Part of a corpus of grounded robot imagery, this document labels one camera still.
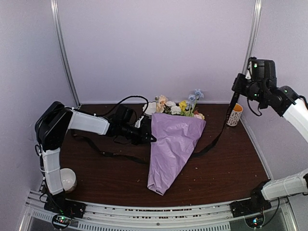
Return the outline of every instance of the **patterned cup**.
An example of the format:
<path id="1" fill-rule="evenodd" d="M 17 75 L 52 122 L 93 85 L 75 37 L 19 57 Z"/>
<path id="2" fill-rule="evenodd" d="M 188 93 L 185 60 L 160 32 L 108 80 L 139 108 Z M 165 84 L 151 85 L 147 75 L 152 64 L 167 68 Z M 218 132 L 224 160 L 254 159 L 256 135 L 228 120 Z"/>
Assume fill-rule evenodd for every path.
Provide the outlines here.
<path id="1" fill-rule="evenodd" d="M 240 121 L 242 112 L 243 112 L 243 107 L 237 103 L 231 112 L 227 125 L 231 127 L 236 126 Z"/>

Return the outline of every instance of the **white bowl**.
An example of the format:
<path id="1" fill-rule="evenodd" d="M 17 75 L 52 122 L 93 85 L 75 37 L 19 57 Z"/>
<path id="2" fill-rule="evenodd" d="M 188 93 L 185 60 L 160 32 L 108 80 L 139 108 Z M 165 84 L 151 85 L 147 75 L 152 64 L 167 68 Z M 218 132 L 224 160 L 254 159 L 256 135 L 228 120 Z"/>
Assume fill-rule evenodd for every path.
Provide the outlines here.
<path id="1" fill-rule="evenodd" d="M 60 170 L 60 175 L 65 192 L 72 192 L 77 186 L 75 172 L 69 168 L 62 168 Z"/>

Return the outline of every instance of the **artificial flower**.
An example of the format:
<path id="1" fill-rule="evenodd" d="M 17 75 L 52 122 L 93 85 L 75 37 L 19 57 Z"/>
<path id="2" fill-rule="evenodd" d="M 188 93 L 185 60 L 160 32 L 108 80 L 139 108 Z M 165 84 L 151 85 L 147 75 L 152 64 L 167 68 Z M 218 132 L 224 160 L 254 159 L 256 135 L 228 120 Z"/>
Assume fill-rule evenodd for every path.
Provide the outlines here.
<path id="1" fill-rule="evenodd" d="M 167 97 L 164 95 L 160 95 L 158 98 L 158 103 L 156 104 L 156 111 L 157 112 L 164 112 L 164 106 L 168 101 Z"/>
<path id="2" fill-rule="evenodd" d="M 199 100 L 200 98 L 203 98 L 204 95 L 200 89 L 195 89 L 194 94 L 196 95 L 197 99 Z"/>
<path id="3" fill-rule="evenodd" d="M 160 103 L 156 103 L 156 112 L 163 113 L 165 110 L 165 107 L 162 106 Z"/>
<path id="4" fill-rule="evenodd" d="M 186 100 L 186 104 L 187 104 L 186 110 L 189 110 L 192 104 L 189 100 Z"/>
<path id="5" fill-rule="evenodd" d="M 185 108 L 187 107 L 186 100 L 183 100 L 182 102 L 180 102 L 179 107 L 181 108 L 182 111 L 185 111 Z"/>
<path id="6" fill-rule="evenodd" d="M 199 114 L 194 114 L 193 117 L 198 118 L 198 119 L 203 119 L 202 116 L 200 116 Z"/>
<path id="7" fill-rule="evenodd" d="M 173 115 L 181 114 L 181 108 L 179 106 L 172 106 L 171 107 L 171 114 L 173 114 Z"/>
<path id="8" fill-rule="evenodd" d="M 173 107 L 173 106 L 176 106 L 176 104 L 175 104 L 175 102 L 173 102 L 173 101 L 168 101 L 168 102 L 166 103 L 166 106 L 168 106 L 168 107 Z"/>
<path id="9" fill-rule="evenodd" d="M 151 102 L 149 103 L 149 106 L 144 113 L 147 115 L 152 115 L 153 113 L 155 113 L 155 111 L 156 111 L 156 102 Z"/>
<path id="10" fill-rule="evenodd" d="M 198 115 L 201 116 L 202 119 L 205 119 L 205 117 L 202 113 L 199 113 Z"/>
<path id="11" fill-rule="evenodd" d="M 160 95 L 158 99 L 158 103 L 162 106 L 164 106 L 167 103 L 168 99 L 164 95 Z"/>
<path id="12" fill-rule="evenodd" d="M 191 101 L 191 102 L 194 102 L 196 100 L 196 96 L 195 95 L 189 95 L 188 96 L 188 99 Z"/>

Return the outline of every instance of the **white arm segment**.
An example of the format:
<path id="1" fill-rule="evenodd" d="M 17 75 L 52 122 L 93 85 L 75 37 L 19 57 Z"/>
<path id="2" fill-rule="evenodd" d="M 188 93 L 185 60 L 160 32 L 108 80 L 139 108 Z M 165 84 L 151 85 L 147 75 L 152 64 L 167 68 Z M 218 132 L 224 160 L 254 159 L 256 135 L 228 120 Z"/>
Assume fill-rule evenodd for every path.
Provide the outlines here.
<path id="1" fill-rule="evenodd" d="M 73 115 L 67 129 L 89 131 L 99 135 L 105 135 L 108 128 L 109 122 L 102 117 L 96 117 L 73 111 Z"/>
<path id="2" fill-rule="evenodd" d="M 56 195 L 63 191 L 63 186 L 60 176 L 59 153 L 60 153 L 60 148 L 42 152 L 46 183 L 52 195 Z"/>
<path id="3" fill-rule="evenodd" d="M 308 110 L 301 99 L 295 101 L 283 117 L 289 121 L 308 142 Z M 272 200 L 277 197 L 294 195 L 299 193 L 308 193 L 307 182 L 304 176 L 308 169 L 288 176 L 280 180 L 271 180 L 263 186 L 262 195 L 265 200 Z"/>
<path id="4" fill-rule="evenodd" d="M 308 168 L 286 178 L 269 181 L 261 191 L 264 199 L 270 201 L 277 197 L 308 193 L 307 182 L 304 179 L 307 173 Z"/>
<path id="5" fill-rule="evenodd" d="M 88 131 L 97 133 L 99 135 L 105 135 L 109 128 L 109 122 L 102 118 L 85 113 L 73 111 L 72 118 L 70 120 L 69 129 L 76 129 L 81 131 Z M 47 150 L 42 152 L 45 178 L 48 185 L 48 189 L 52 195 L 56 195 L 63 191 L 63 185 L 60 175 L 60 148 L 55 150 Z"/>

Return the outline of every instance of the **blue flower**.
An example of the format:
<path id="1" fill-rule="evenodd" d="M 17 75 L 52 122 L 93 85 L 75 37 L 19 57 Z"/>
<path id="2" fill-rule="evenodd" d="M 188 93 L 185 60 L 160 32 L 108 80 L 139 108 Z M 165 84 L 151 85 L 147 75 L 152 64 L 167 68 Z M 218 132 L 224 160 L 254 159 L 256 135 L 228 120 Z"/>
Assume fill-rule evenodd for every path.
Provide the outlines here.
<path id="1" fill-rule="evenodd" d="M 196 100 L 196 96 L 195 95 L 189 95 L 188 99 L 190 100 L 190 102 L 193 102 Z"/>
<path id="2" fill-rule="evenodd" d="M 186 104 L 187 104 L 186 110 L 189 110 L 191 106 L 191 102 L 189 100 L 186 100 Z"/>
<path id="3" fill-rule="evenodd" d="M 201 89 L 195 89 L 195 90 L 194 90 L 194 93 L 195 93 L 195 95 L 197 96 L 197 99 L 198 99 L 198 100 L 199 100 L 200 98 L 203 98 L 203 97 L 204 97 L 203 93 L 201 92 Z"/>

